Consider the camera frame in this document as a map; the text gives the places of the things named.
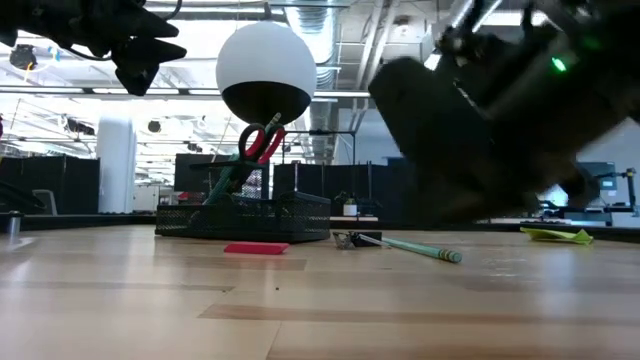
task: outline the yellow sticky note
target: yellow sticky note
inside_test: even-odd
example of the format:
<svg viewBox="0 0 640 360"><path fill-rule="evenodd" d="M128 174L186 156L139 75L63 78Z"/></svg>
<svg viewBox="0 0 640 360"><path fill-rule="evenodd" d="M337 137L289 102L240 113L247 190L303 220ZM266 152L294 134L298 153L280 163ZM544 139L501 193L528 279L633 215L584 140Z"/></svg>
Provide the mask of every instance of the yellow sticky note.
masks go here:
<svg viewBox="0 0 640 360"><path fill-rule="evenodd" d="M589 245L593 242L593 236L587 234L584 229L580 230L578 233L529 228L520 228L520 231L525 234L529 234L531 240L535 241L564 242L581 245Z"/></svg>

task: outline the wooden table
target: wooden table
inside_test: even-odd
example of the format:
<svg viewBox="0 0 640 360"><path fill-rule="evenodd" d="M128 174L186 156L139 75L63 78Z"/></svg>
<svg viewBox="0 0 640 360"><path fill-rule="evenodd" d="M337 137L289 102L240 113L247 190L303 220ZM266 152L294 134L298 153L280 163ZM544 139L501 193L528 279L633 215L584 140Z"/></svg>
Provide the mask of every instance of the wooden table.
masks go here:
<svg viewBox="0 0 640 360"><path fill-rule="evenodd" d="M152 226L0 241L0 359L640 359L640 247L385 232L448 247L225 255Z"/></svg>

